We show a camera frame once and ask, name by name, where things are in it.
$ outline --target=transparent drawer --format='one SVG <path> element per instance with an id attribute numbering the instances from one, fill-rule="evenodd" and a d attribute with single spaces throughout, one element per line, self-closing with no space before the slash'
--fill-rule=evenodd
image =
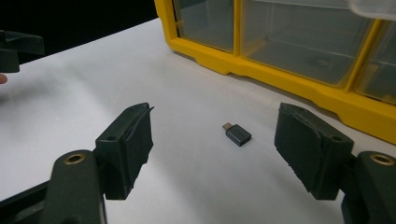
<path id="1" fill-rule="evenodd" d="M 396 22 L 388 22 L 377 48 L 363 67 L 357 91 L 396 105 Z"/>
<path id="2" fill-rule="evenodd" d="M 179 36 L 233 52 L 233 0 L 174 0 Z"/>
<path id="3" fill-rule="evenodd" d="M 247 59 L 342 86 L 371 25 L 343 0 L 242 0 Z"/>

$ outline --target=black background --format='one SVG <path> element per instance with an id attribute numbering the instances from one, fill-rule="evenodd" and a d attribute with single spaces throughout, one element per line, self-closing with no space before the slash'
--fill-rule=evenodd
<path id="1" fill-rule="evenodd" d="M 42 36 L 46 56 L 155 18 L 154 0 L 0 1 L 0 30 Z M 26 63 L 42 56 L 19 57 Z"/>

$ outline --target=plastic drawer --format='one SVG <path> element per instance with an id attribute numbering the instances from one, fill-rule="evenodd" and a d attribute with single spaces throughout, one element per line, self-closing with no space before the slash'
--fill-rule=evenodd
<path id="1" fill-rule="evenodd" d="M 396 105 L 396 22 L 384 24 L 380 34 L 361 71 L 357 91 Z"/>
<path id="2" fill-rule="evenodd" d="M 155 5 L 174 51 L 220 74 L 251 77 L 302 96 L 346 125 L 396 144 L 396 106 L 384 100 L 389 95 L 369 93 L 384 84 L 363 71 L 373 64 L 366 63 L 369 58 L 378 58 L 373 52 L 381 48 L 379 37 L 388 36 L 381 32 L 386 22 L 353 14 L 343 0 L 155 0 Z M 391 85 L 387 92 L 394 96 Z"/>

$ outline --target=white table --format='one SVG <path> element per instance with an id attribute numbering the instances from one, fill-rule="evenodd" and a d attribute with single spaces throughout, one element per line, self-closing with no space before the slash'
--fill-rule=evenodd
<path id="1" fill-rule="evenodd" d="M 0 200 L 50 178 L 66 152 L 94 140 L 126 107 L 151 113 L 154 148 L 108 223 L 342 223 L 340 192 L 319 202 L 274 147 L 281 102 L 311 110 L 355 141 L 353 153 L 393 145 L 342 124 L 309 101 L 258 81 L 222 76 L 174 53 L 160 20 L 35 62 L 0 86 Z M 221 126 L 238 123 L 243 147 Z"/>

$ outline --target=yellow frame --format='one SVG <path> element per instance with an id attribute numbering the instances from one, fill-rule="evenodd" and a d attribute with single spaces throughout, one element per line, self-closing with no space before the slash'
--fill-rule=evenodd
<path id="1" fill-rule="evenodd" d="M 171 49 L 191 56 L 198 64 L 220 74 L 233 73 L 252 77 L 302 96 L 336 113 L 345 125 L 396 145 L 396 106 L 365 97 L 354 90 L 359 71 L 379 33 L 381 20 L 373 22 L 346 85 L 343 88 L 335 88 L 244 59 L 240 54 L 241 0 L 234 0 L 233 54 L 178 37 L 172 0 L 155 0 L 155 6 L 163 23 L 166 43 Z"/>

